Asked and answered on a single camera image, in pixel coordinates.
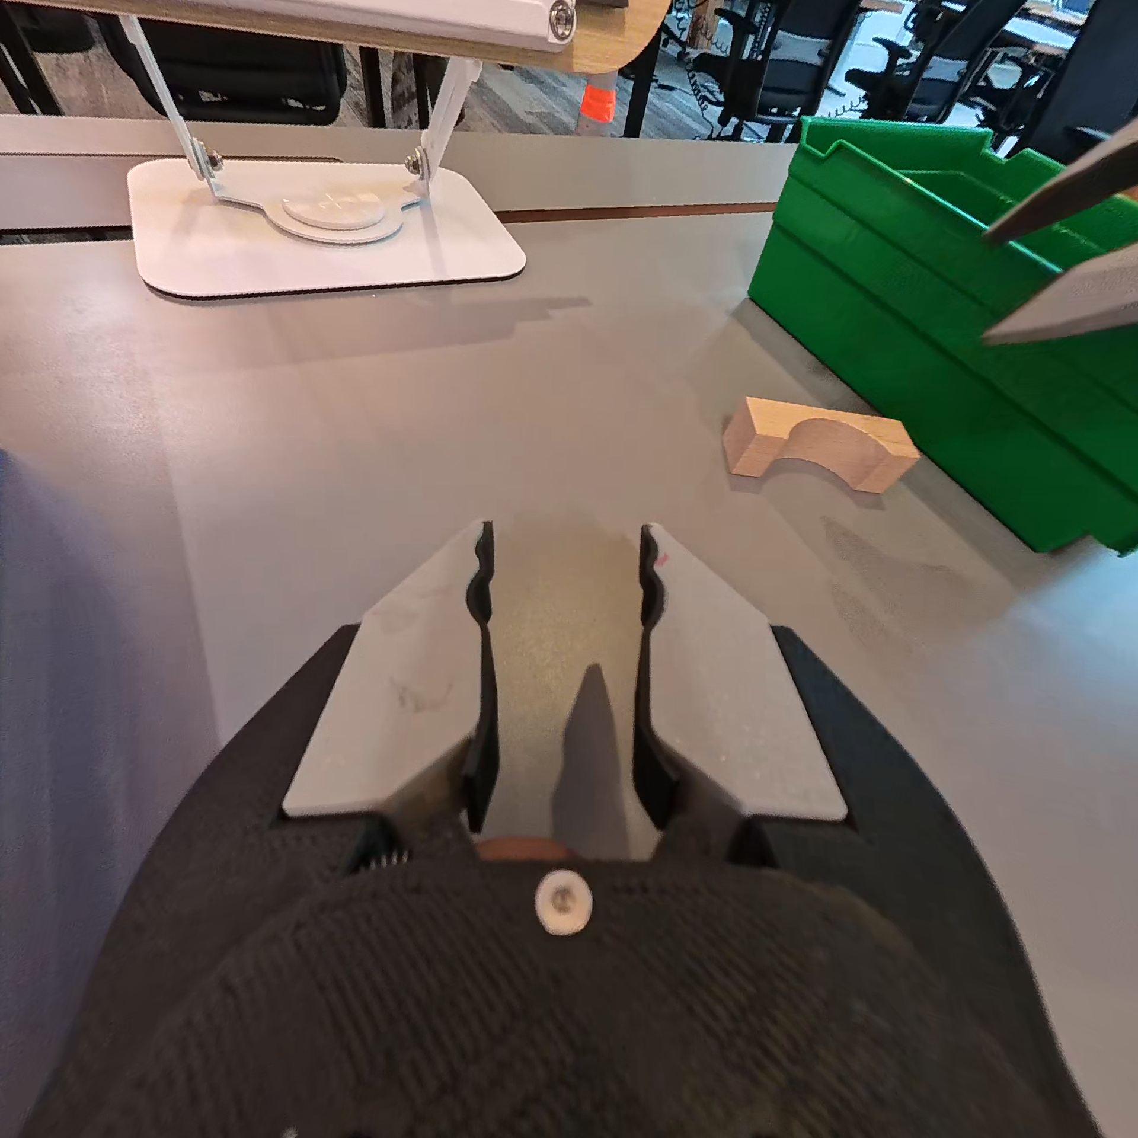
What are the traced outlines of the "white document stand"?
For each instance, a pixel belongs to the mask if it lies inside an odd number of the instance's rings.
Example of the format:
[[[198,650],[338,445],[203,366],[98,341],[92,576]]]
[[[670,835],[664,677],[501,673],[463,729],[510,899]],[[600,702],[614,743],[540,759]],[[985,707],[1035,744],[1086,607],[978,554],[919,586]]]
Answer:
[[[478,58],[451,57],[429,125],[404,164],[229,159],[178,110],[136,15],[121,15],[185,160],[127,175],[139,275],[185,300],[488,282],[527,257],[443,158]]]

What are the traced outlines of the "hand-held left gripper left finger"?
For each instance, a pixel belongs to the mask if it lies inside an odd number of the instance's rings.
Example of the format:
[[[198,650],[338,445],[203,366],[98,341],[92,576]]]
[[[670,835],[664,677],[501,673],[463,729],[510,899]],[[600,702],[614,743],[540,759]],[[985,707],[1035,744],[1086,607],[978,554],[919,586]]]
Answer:
[[[363,615],[287,791],[288,818],[447,811],[482,831],[499,775],[491,519],[451,537]]]

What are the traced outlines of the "black office chair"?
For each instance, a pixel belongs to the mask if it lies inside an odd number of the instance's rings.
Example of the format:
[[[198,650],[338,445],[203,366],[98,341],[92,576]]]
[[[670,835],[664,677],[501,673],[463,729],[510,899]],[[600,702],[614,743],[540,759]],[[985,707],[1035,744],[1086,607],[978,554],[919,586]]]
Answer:
[[[917,1],[907,43],[876,36],[887,52],[879,70],[849,69],[864,96],[862,117],[941,125],[1022,1]]]
[[[1135,107],[1137,4],[1096,1],[1011,152],[1071,164],[1133,120]]]
[[[179,114],[194,122],[328,126],[347,88],[341,45],[141,19]]]
[[[741,141],[747,127],[763,141],[795,140],[817,113],[838,58],[863,14],[860,1],[748,1],[718,6],[730,30],[724,56],[708,51],[691,69],[718,89],[716,140]]]

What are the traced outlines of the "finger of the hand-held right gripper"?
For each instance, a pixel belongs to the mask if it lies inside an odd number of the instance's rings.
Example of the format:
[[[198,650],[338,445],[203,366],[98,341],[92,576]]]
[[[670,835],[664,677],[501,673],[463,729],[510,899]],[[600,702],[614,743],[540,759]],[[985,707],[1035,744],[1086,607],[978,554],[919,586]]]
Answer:
[[[1137,186],[1137,120],[1099,141],[985,230],[1004,244],[1066,221]]]
[[[1099,256],[1074,266],[991,326],[986,345],[1017,345],[1137,324],[1137,257]]]

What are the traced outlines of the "green plastic bin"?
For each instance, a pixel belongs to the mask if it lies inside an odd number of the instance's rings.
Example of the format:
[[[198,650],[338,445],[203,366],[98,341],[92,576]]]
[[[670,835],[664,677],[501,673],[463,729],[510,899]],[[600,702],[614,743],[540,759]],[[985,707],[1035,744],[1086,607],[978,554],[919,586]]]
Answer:
[[[984,333],[1122,249],[1116,196],[993,245],[1060,164],[986,129],[807,117],[748,296],[1037,552],[1137,545],[1135,327],[1015,346]]]

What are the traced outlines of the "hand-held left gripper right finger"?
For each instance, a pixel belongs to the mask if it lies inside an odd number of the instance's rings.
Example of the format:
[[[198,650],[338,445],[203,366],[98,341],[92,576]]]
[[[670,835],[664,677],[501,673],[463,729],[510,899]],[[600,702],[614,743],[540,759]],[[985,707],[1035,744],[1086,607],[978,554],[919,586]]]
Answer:
[[[763,612],[661,524],[641,526],[633,790],[662,837],[680,818],[846,823],[846,799]]]

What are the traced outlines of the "black table leg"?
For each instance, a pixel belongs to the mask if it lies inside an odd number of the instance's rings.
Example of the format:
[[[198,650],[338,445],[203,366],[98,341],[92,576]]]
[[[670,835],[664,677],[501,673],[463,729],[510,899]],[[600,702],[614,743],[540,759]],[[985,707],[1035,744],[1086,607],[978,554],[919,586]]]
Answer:
[[[662,36],[664,24],[660,24],[643,50],[629,64],[633,85],[622,130],[623,138],[639,138],[641,135]]]

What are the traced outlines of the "natural wooden arch block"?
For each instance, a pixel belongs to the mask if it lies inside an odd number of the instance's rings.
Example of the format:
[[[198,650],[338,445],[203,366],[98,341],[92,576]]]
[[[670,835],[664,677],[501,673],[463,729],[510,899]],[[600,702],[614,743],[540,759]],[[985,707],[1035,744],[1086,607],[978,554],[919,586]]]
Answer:
[[[761,478],[781,461],[801,461],[849,488],[879,496],[921,459],[902,422],[825,407],[748,396],[722,435],[734,477]]]

